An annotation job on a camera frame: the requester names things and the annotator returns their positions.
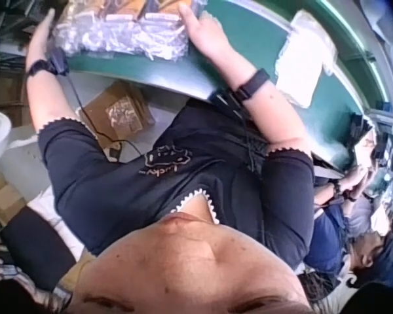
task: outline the green table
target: green table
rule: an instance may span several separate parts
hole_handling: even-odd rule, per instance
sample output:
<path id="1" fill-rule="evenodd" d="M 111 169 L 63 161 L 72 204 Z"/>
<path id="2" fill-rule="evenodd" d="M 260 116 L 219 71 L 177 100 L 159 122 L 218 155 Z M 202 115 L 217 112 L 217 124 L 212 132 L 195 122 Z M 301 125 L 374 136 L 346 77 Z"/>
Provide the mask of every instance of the green table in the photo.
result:
<path id="1" fill-rule="evenodd" d="M 236 2 L 238 4 L 211 0 L 207 11 L 223 24 L 232 45 L 257 67 L 264 67 L 276 81 L 275 61 L 288 34 L 282 19 L 253 1 Z M 194 48 L 189 57 L 176 63 L 122 54 L 112 59 L 77 56 L 69 63 L 74 71 L 118 77 L 199 99 L 207 99 L 214 90 L 225 85 L 212 65 Z M 310 108 L 297 108 L 297 111 L 307 126 L 315 155 L 336 169 L 349 167 L 352 155 L 343 143 L 349 133 L 350 114 L 361 113 L 361 110 L 337 76 L 322 74 Z"/>

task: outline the black t-shirt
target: black t-shirt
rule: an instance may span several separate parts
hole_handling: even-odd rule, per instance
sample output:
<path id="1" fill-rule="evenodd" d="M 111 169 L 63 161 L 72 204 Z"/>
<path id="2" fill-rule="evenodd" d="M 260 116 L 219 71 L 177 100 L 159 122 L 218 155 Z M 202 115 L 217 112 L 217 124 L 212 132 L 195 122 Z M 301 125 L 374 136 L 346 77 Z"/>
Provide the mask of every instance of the black t-shirt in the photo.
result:
<path id="1" fill-rule="evenodd" d="M 193 121 L 197 113 L 207 119 L 203 110 L 192 110 Z M 155 149 L 127 164 L 108 162 L 78 121 L 45 126 L 39 147 L 57 212 L 90 252 L 100 254 L 203 189 L 221 224 L 258 240 L 296 268 L 309 251 L 313 231 L 311 159 L 298 150 L 273 152 L 264 158 L 259 177 L 225 153 L 235 144 L 219 135 L 216 149 L 215 132 L 197 133 L 191 122 L 178 127 L 187 124 L 186 114 L 179 115 Z"/>

